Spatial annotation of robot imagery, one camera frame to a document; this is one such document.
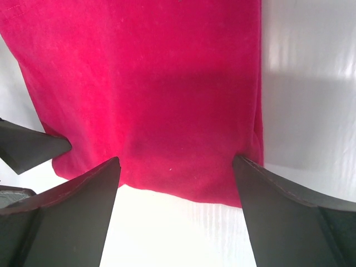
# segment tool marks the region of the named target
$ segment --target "folded cloth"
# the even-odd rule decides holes
[[[259,0],[1,0],[0,33],[72,179],[240,206],[232,161],[263,163]]]

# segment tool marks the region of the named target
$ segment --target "pink fabric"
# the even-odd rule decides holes
[[[235,154],[263,163],[258,0],[1,0],[0,33],[72,179],[240,206]]]

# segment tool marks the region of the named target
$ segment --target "white surface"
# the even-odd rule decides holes
[[[266,167],[356,201],[356,2],[264,1]]]
[[[263,1],[268,169],[356,201],[356,2]],[[0,115],[41,130],[15,60],[0,43]],[[49,162],[1,184],[37,192],[63,179]],[[123,186],[102,266],[255,266],[241,210]]]

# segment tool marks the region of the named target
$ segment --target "pink velvet cloth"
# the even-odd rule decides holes
[[[72,179],[240,206],[232,160],[263,163],[259,0],[1,0],[0,33]]]

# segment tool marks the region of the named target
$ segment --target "white background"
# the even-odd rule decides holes
[[[266,167],[356,201],[356,2],[263,1]],[[43,131],[23,78],[0,39],[0,117]],[[0,184],[56,186],[50,162]],[[255,266],[242,210],[123,186],[101,266]]]

